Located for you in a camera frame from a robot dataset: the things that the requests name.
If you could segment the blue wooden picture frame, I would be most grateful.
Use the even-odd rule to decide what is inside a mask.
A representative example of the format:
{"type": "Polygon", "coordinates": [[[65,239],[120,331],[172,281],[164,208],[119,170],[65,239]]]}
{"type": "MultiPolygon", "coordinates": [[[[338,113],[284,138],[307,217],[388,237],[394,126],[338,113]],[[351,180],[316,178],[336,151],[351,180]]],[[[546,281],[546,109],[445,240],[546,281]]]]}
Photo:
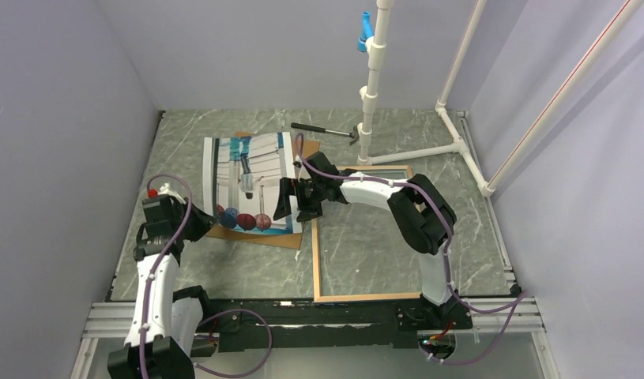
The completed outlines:
{"type": "MultiPolygon", "coordinates": [[[[409,165],[386,165],[386,166],[340,166],[340,169],[366,170],[374,176],[397,176],[399,178],[411,178],[412,168],[409,165]]],[[[320,239],[319,219],[311,221],[312,237],[312,272],[313,272],[313,293],[314,301],[317,303],[333,302],[377,302],[389,300],[406,300],[416,299],[420,296],[420,291],[410,292],[384,292],[377,294],[357,294],[357,295],[324,295],[323,294],[323,262],[322,262],[322,240],[320,239]]]]}

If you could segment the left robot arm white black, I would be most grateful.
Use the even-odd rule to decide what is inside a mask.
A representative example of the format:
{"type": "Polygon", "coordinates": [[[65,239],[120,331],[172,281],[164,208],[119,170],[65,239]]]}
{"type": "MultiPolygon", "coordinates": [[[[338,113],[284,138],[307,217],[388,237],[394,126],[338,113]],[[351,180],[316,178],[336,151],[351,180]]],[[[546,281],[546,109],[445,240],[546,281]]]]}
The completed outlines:
{"type": "Polygon", "coordinates": [[[181,253],[216,224],[186,198],[152,190],[142,202],[145,222],[136,235],[138,289],[133,320],[121,349],[107,358],[112,378],[192,378],[195,333],[214,311],[203,287],[175,289],[181,253]]]}

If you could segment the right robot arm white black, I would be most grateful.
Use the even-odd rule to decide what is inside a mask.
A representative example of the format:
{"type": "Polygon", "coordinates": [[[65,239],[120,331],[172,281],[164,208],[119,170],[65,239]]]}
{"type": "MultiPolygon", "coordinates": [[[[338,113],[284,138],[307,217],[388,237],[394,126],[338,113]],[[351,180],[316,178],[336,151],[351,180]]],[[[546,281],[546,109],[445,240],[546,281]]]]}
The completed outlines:
{"type": "Polygon", "coordinates": [[[422,317],[440,328],[453,315],[449,301],[456,296],[450,269],[450,245],[456,214],[430,179],[416,174],[407,180],[340,171],[322,152],[303,159],[308,178],[282,178],[274,219],[295,215],[297,221],[322,216],[322,202],[362,204],[391,212],[401,236],[420,255],[421,294],[427,300],[422,317]]]}

